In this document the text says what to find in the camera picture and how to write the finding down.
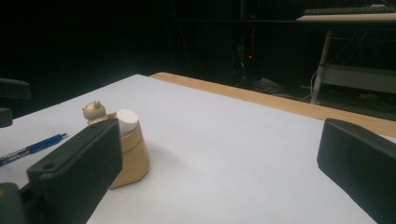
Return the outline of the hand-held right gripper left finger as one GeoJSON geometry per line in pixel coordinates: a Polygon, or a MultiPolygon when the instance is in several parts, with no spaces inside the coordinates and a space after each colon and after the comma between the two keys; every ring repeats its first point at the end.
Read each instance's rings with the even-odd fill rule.
{"type": "Polygon", "coordinates": [[[86,224],[122,169],[116,119],[86,127],[27,169],[32,224],[86,224]]]}

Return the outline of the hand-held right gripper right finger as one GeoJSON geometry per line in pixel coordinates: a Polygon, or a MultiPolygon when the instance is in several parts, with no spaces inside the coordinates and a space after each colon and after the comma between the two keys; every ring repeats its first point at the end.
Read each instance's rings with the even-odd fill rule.
{"type": "Polygon", "coordinates": [[[326,119],[318,168],[378,224],[396,224],[396,143],[361,126],[326,119]]]}

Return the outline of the blue pen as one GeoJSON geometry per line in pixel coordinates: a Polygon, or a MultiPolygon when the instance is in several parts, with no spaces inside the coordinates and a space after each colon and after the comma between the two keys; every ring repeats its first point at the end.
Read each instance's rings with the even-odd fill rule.
{"type": "Polygon", "coordinates": [[[48,147],[52,147],[52,146],[60,143],[66,137],[67,137],[66,133],[59,133],[59,134],[53,135],[50,138],[47,138],[40,142],[32,144],[28,147],[25,147],[25,148],[15,151],[15,152],[9,153],[6,156],[3,156],[0,158],[0,166],[4,166],[6,164],[14,162],[14,161],[21,159],[23,157],[26,157],[28,155],[35,154],[35,153],[37,153],[41,150],[44,150],[48,147]]]}

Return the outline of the tan pen holder with bear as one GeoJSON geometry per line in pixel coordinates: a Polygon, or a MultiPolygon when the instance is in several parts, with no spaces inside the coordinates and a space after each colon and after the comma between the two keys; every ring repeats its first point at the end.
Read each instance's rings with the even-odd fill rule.
{"type": "MultiPolygon", "coordinates": [[[[98,100],[88,103],[82,108],[83,117],[88,125],[106,119],[116,119],[116,113],[107,114],[106,108],[98,100]]],[[[110,186],[111,189],[119,188],[140,181],[149,172],[149,152],[142,134],[140,122],[135,129],[125,136],[120,136],[123,165],[122,170],[110,186]]]]}

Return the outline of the white marker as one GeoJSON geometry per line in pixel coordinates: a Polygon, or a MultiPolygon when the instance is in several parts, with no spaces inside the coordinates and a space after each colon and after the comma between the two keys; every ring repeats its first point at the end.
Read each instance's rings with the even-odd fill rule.
{"type": "Polygon", "coordinates": [[[139,121],[137,114],[129,109],[119,110],[116,113],[116,119],[119,121],[121,136],[125,136],[132,132],[139,121]]]}

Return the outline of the white foam board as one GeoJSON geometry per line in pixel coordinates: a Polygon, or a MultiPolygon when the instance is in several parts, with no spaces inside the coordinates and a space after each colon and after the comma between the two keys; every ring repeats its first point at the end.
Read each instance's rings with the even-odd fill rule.
{"type": "Polygon", "coordinates": [[[85,128],[82,108],[133,110],[150,166],[109,191],[89,224],[378,224],[317,163],[326,119],[396,143],[396,124],[315,119],[134,75],[16,119],[0,129],[0,156],[85,128]]]}

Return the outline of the black keyboard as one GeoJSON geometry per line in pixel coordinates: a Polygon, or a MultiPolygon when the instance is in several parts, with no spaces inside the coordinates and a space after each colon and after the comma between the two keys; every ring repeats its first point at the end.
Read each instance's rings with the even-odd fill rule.
{"type": "Polygon", "coordinates": [[[314,15],[351,15],[351,14],[381,14],[394,13],[396,7],[335,7],[335,8],[314,8],[306,9],[304,14],[307,16],[314,15]]]}

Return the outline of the black computer tower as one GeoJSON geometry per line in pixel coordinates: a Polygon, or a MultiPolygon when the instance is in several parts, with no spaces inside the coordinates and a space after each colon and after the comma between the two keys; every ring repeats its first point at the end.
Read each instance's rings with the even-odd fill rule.
{"type": "MultiPolygon", "coordinates": [[[[237,21],[256,21],[260,17],[262,0],[234,0],[233,17],[237,21]]],[[[233,29],[233,75],[236,87],[246,86],[255,77],[256,30],[252,26],[233,29]]]]}

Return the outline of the white desk frame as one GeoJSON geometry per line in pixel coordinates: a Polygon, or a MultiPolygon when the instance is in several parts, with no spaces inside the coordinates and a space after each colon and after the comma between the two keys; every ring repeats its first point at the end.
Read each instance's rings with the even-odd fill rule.
{"type": "Polygon", "coordinates": [[[315,82],[311,86],[311,104],[315,105],[317,103],[322,84],[396,94],[396,71],[328,63],[328,53],[335,29],[341,28],[341,26],[366,27],[367,29],[396,28],[396,12],[383,14],[304,15],[297,21],[327,25],[327,33],[315,82]]]}

